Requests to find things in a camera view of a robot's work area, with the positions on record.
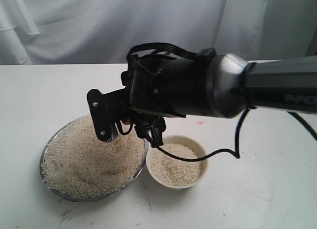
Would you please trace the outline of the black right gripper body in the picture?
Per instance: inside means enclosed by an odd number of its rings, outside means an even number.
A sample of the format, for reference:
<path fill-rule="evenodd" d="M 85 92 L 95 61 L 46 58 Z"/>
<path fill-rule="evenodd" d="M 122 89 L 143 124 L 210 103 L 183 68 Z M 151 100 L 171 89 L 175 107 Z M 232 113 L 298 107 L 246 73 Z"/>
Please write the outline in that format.
<path fill-rule="evenodd" d="M 124 86 L 124 97 L 122 100 L 123 112 L 121 122 L 128 125 L 129 129 L 122 135 L 127 135 L 134 128 L 136 134 L 141 139 L 146 139 L 152 147 L 163 145 L 162 133 L 166 130 L 166 124 L 163 117 L 141 113 L 132 109 L 130 104 L 130 95 L 132 89 L 133 75 L 128 71 L 121 73 L 121 82 Z"/>

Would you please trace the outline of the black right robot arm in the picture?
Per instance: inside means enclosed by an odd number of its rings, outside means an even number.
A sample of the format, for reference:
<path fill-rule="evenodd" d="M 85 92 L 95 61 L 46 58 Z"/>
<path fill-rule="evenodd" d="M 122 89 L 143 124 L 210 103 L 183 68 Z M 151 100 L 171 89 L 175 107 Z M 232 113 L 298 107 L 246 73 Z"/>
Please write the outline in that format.
<path fill-rule="evenodd" d="M 135 123 L 141 137 L 149 128 L 154 146 L 162 145 L 165 117 L 232 118 L 255 108 L 317 112 L 315 56 L 258 63 L 213 49 L 179 58 L 155 51 L 130 55 L 121 80 L 120 119 Z"/>

